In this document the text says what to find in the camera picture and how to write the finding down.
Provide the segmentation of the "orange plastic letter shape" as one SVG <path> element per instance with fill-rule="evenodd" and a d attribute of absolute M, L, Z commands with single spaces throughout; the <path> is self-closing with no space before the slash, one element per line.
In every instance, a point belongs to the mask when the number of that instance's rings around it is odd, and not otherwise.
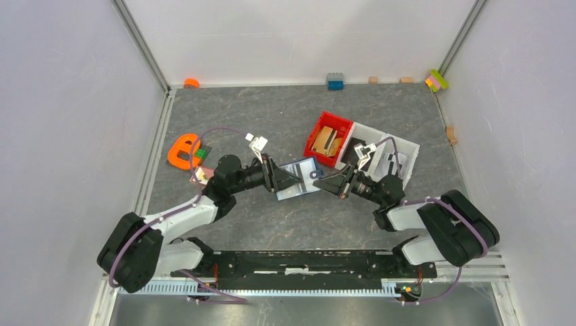
<path fill-rule="evenodd" d="M 202 145 L 196 134 L 184 134 L 180 136 L 169 149 L 168 163 L 179 170 L 196 168 L 202 162 L 194 157 L 194 152 Z"/>

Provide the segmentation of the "navy blue card holder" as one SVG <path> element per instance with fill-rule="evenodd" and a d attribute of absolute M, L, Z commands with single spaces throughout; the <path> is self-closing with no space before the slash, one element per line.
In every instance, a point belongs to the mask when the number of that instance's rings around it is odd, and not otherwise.
<path fill-rule="evenodd" d="M 295 174 L 300 179 L 300 182 L 280 191 L 276 195 L 278 201 L 288 200 L 290 198 L 320 191 L 320 189 L 314 186 L 313 183 L 320 179 L 324 175 L 324 172 L 316 158 L 304 158 L 289 164 L 284 164 L 281 168 Z"/>

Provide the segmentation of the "white plastic bin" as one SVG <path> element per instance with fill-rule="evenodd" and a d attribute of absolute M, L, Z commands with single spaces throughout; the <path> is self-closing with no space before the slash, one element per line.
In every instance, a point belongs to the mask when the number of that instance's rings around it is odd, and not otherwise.
<path fill-rule="evenodd" d="M 352 128 L 342 143 L 342 148 L 338 154 L 334 168 L 340 170 L 346 164 L 354 165 L 358 163 L 359 156 L 355 151 L 355 146 L 367 146 L 376 144 L 386 136 L 386 133 L 372 127 L 353 122 Z"/>
<path fill-rule="evenodd" d="M 376 149 L 378 163 L 374 177 L 379 180 L 387 175 L 395 175 L 402 180 L 405 189 L 412 176 L 420 145 L 387 134 L 385 140 L 376 144 Z"/>

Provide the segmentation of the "black white cards in bin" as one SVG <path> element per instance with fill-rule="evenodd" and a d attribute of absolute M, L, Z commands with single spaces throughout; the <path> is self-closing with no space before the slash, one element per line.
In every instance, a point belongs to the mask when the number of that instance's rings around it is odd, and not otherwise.
<path fill-rule="evenodd" d="M 392 152 L 385 152 L 381 157 L 378 171 L 385 175 L 395 175 L 401 179 L 406 171 L 406 163 L 408 157 L 403 153 L 394 154 Z"/>

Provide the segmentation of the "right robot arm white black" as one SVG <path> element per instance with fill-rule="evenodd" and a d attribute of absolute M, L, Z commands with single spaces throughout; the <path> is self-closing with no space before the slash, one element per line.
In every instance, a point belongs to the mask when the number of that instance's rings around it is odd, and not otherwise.
<path fill-rule="evenodd" d="M 472 259 L 486 256 L 500 241 L 495 225 L 457 189 L 438 197 L 407 201 L 403 180 L 397 175 L 375 181 L 351 165 L 316 180 L 314 186 L 341 199 L 354 194 L 377 204 L 373 215 L 382 230 L 427 232 L 393 249 L 392 267 L 401 277 L 413 275 L 428 262 L 446 261 L 463 267 Z"/>

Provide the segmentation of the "red plastic bin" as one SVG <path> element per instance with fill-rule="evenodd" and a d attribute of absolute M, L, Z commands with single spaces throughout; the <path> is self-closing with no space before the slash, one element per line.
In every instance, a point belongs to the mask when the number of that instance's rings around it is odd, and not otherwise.
<path fill-rule="evenodd" d="M 304 156 L 314 157 L 318 163 L 334 168 L 352 127 L 351 120 L 327 111 L 322 112 L 308 137 Z"/>

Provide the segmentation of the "white plastic bin left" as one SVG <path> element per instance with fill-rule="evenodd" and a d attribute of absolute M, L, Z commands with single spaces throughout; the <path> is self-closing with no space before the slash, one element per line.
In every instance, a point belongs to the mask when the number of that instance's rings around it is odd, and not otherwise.
<path fill-rule="evenodd" d="M 386 133 L 372 127 L 353 122 L 352 128 L 342 143 L 342 148 L 338 154 L 334 168 L 340 170 L 346 164 L 354 165 L 358 163 L 359 156 L 355 151 L 355 146 L 367 146 L 376 144 L 386 136 Z"/>

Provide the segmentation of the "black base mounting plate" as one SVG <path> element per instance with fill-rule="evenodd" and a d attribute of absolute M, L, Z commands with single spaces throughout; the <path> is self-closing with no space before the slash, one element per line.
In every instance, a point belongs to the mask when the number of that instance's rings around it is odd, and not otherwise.
<path fill-rule="evenodd" d="M 219 290 L 367 290 L 383 279 L 435 278 L 437 269 L 390 251 L 214 251 L 189 274 L 212 278 Z"/>

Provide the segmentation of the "green pink toy brick stack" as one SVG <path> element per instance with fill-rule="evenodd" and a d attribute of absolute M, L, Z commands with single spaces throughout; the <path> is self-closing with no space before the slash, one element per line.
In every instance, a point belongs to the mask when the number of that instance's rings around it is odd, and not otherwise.
<path fill-rule="evenodd" d="M 450 87 L 449 83 L 435 69 L 429 71 L 429 76 L 426 78 L 425 83 L 433 93 L 437 93 L 440 90 L 445 90 Z"/>

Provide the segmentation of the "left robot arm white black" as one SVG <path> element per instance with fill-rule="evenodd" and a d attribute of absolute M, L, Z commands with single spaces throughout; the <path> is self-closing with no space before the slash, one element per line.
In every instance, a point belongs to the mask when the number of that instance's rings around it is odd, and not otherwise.
<path fill-rule="evenodd" d="M 235 195 L 239 192 L 264 187 L 277 193 L 301 180 L 266 153 L 249 166 L 243 166 L 235 155 L 223 156 L 213 176 L 191 200 L 144 217 L 135 212 L 123 215 L 96 262 L 108 274 L 109 286 L 129 293 L 141 290 L 161 274 L 191 271 L 196 276 L 206 276 L 213 269 L 213 258 L 193 241 L 174 240 L 225 217 L 236 205 Z"/>

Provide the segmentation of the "curved tan wooden piece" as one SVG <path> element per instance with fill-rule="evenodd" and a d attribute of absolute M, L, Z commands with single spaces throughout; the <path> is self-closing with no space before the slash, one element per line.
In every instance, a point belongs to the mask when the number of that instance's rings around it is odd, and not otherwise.
<path fill-rule="evenodd" d="M 454 146 L 458 143 L 458 139 L 457 139 L 455 132 L 454 132 L 454 126 L 447 126 L 446 127 L 446 137 L 447 137 L 448 143 L 451 146 Z"/>

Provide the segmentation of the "white plastic bin right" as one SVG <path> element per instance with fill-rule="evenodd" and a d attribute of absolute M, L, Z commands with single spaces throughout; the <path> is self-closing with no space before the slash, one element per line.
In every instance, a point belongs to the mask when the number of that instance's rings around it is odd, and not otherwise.
<path fill-rule="evenodd" d="M 374 177 L 379 180 L 387 175 L 395 175 L 402 180 L 405 189 L 412 176 L 420 145 L 387 134 L 385 140 L 376 144 L 376 149 L 378 163 Z"/>

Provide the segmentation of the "green toy block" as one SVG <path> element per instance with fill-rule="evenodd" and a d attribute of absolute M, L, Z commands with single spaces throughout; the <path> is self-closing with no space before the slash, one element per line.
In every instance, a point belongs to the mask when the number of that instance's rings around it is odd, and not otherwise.
<path fill-rule="evenodd" d="M 203 160 L 207 157 L 208 154 L 209 154 L 209 150 L 199 148 L 194 152 L 194 157 L 198 158 L 199 160 Z"/>

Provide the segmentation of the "blue grey toy brick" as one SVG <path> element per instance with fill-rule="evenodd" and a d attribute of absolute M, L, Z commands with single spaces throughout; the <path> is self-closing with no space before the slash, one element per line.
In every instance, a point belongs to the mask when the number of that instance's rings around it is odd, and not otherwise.
<path fill-rule="evenodd" d="M 326 75 L 327 89 L 331 91 L 343 90 L 345 87 L 343 73 L 328 73 Z"/>

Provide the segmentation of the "orange round cap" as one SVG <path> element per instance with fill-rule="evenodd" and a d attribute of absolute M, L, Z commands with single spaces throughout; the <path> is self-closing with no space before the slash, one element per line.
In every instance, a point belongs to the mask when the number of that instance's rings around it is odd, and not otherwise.
<path fill-rule="evenodd" d="M 199 88 L 200 83 L 194 78 L 187 78 L 183 82 L 183 88 Z"/>

